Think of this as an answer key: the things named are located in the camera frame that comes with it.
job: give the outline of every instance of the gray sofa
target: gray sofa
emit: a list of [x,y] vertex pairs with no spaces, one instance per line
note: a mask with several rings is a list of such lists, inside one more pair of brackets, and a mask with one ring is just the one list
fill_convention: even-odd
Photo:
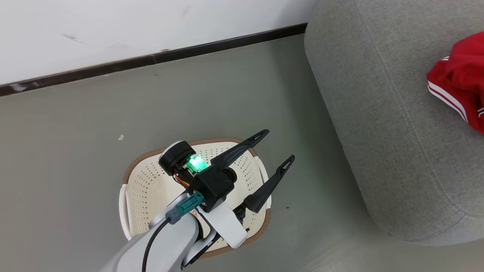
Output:
[[484,0],[322,0],[306,53],[370,215],[395,239],[484,237],[484,135],[427,90]]

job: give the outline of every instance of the sofa seam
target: sofa seam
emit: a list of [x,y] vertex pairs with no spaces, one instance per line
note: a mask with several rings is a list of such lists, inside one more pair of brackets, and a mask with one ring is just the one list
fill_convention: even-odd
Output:
[[427,236],[425,236],[423,238],[418,238],[418,239],[399,239],[399,238],[396,238],[396,237],[394,237],[394,238],[397,239],[397,240],[403,241],[403,242],[423,242],[423,241],[430,240],[432,238],[438,237],[438,236],[446,233],[447,231],[453,229],[456,225],[458,225],[459,223],[461,223],[466,218],[468,218],[468,215],[463,215],[457,222],[451,224],[447,228],[445,228],[445,229],[443,229],[441,231],[438,231],[436,233],[427,235]]
[[374,48],[374,50],[376,51],[376,53],[378,55],[378,62],[380,64],[380,66],[384,70],[386,80],[391,85],[390,90],[392,92],[393,99],[396,101],[396,103],[398,105],[398,108],[400,110],[400,113],[403,116],[403,120],[405,122],[405,125],[407,126],[407,129],[410,132],[410,135],[412,137],[413,144],[417,148],[417,151],[420,153],[420,156],[423,157],[423,161],[424,161],[424,164],[425,164],[425,168],[426,168],[427,174],[432,179],[433,184],[434,184],[435,188],[437,189],[437,192],[442,197],[442,199],[445,201],[445,203],[447,203],[454,211],[458,212],[459,214],[462,213],[464,215],[470,215],[470,216],[474,216],[474,217],[484,217],[484,215],[482,215],[482,214],[471,213],[471,212],[465,210],[464,208],[462,208],[459,204],[457,204],[448,195],[448,193],[446,192],[443,184],[441,184],[438,175],[435,173],[435,170],[434,170],[434,168],[432,166],[432,163],[428,159],[428,156],[427,156],[427,153],[425,151],[425,148],[423,147],[422,142],[420,140],[420,137],[419,137],[419,135],[417,133],[417,130],[416,130],[414,124],[413,124],[413,121],[412,121],[410,115],[408,114],[408,109],[405,106],[405,103],[404,103],[403,99],[401,98],[401,94],[398,91],[398,88],[396,87],[396,85],[395,85],[395,83],[393,81],[393,78],[391,77],[390,73],[388,72],[388,69],[387,69],[385,63],[383,62],[383,57],[381,55],[381,52],[380,52],[379,48],[377,47],[376,43],[374,42],[374,39],[373,39],[373,37],[372,37],[372,35],[370,33],[370,30],[368,29],[368,24],[363,19],[363,16],[362,16],[362,14],[360,12],[360,9],[359,9],[358,4],[356,3],[356,1],[353,0],[352,2],[353,2],[353,4],[356,7],[357,16],[358,16],[358,18],[360,19],[360,21],[363,24],[363,28],[364,28],[364,30],[366,32],[366,35],[370,38],[371,46]]

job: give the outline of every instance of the laundry basket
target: laundry basket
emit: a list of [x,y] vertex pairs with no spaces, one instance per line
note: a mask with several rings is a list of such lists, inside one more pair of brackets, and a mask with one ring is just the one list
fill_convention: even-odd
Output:
[[[221,137],[189,142],[192,148],[208,165],[210,160],[242,142],[238,138]],[[148,224],[157,214],[180,195],[184,188],[167,175],[158,164],[161,148],[138,157],[127,169],[120,191],[119,209],[121,226],[130,240],[136,234],[148,231]],[[262,161],[253,149],[246,151],[231,166],[237,174],[235,188],[227,195],[226,203],[232,209],[239,206],[244,198],[257,190],[267,181],[267,172]],[[191,212],[200,221],[204,236],[210,229],[196,210]],[[246,211],[243,227],[247,229],[246,245],[257,240],[265,231],[271,217],[271,198],[267,200],[259,213]],[[210,257],[232,248],[223,239],[219,239],[201,257]]]

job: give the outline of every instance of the basket handle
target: basket handle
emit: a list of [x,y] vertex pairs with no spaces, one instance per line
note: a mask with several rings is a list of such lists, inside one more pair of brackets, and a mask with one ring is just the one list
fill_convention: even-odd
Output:
[[[264,164],[262,163],[262,161],[259,159],[259,156],[255,156],[254,159],[256,160],[256,162],[259,166],[260,174],[262,175],[262,182],[266,183],[266,181],[269,180],[269,176],[267,176],[266,168],[265,168]],[[272,204],[272,196],[270,196],[267,199],[266,204],[267,204],[267,208],[270,209],[271,204]]]
[[119,209],[120,209],[121,227],[124,232],[124,235],[129,241],[131,240],[131,238],[133,238],[133,236],[131,236],[131,232],[129,231],[128,218],[126,216],[126,186],[127,184],[123,184],[121,186]]

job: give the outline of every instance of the teal connector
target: teal connector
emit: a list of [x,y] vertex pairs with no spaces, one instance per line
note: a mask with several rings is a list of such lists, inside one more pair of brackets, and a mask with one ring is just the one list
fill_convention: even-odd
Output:
[[191,210],[202,204],[204,197],[200,192],[195,192],[189,198],[185,199],[182,203],[177,205],[177,211],[181,216],[189,213]]
[[176,207],[166,212],[165,218],[169,218],[170,224],[174,225],[180,220],[182,216],[202,204],[204,199],[205,198],[200,192],[195,192],[193,195],[185,199],[182,203],[178,204]]

